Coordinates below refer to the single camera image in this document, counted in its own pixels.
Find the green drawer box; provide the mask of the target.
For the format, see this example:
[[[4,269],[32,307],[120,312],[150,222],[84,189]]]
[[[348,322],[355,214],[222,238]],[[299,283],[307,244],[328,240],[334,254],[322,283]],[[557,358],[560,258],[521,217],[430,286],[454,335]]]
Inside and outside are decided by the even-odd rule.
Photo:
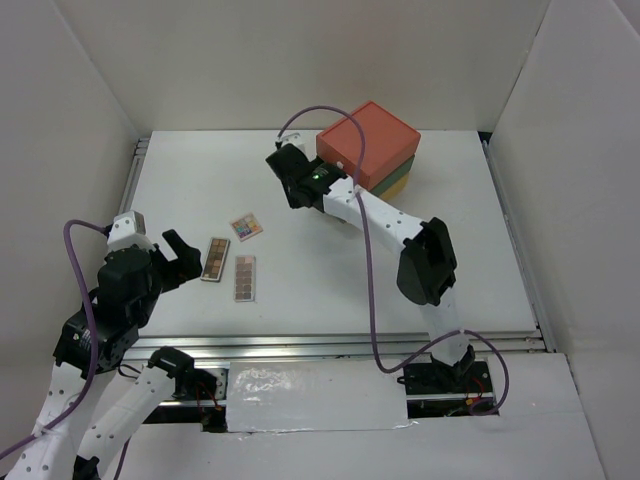
[[[380,195],[385,190],[387,190],[391,185],[393,185],[398,179],[403,177],[405,174],[410,175],[410,171],[413,166],[414,159],[415,159],[414,155],[409,157],[402,165],[400,165],[397,169],[395,169],[392,173],[390,173],[387,177],[385,177],[375,187],[372,187],[370,189],[370,192],[373,195],[380,198]]]

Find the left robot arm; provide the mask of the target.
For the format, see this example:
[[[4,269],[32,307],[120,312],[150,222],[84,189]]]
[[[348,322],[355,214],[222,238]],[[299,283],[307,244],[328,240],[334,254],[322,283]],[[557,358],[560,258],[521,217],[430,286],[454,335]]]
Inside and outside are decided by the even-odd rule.
[[[201,253],[168,230],[163,238],[176,255],[169,260],[143,228],[117,220],[98,230],[108,252],[97,287],[89,289],[71,240],[74,224],[65,224],[63,238],[82,306],[63,325],[32,433],[1,454],[20,455],[10,479],[100,479],[113,460],[123,459],[132,435],[164,400],[214,400],[223,384],[196,368],[188,354],[165,346],[151,355],[127,392],[98,421],[92,419],[160,295],[200,276]]]

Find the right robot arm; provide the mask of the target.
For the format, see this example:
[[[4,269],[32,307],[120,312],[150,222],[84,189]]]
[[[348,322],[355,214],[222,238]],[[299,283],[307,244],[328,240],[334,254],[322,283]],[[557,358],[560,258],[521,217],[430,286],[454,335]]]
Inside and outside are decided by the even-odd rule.
[[[309,160],[294,144],[278,141],[266,162],[291,208],[314,208],[363,232],[368,276],[373,275],[373,240],[398,259],[396,286],[419,307],[426,322],[435,384],[451,392],[466,384],[475,352],[456,307],[457,259],[446,224],[401,212],[357,187],[339,167],[319,158]]]

